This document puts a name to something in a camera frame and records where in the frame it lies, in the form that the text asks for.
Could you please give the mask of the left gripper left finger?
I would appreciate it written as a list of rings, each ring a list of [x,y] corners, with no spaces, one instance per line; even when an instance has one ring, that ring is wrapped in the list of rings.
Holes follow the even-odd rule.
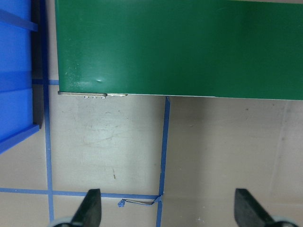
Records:
[[[100,189],[90,189],[71,219],[72,227],[99,227],[102,217]]]

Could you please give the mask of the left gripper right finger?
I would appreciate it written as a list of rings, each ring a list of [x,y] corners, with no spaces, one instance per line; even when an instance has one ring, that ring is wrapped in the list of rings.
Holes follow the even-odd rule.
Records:
[[[269,227],[275,223],[251,193],[242,188],[235,190],[234,218],[239,227]]]

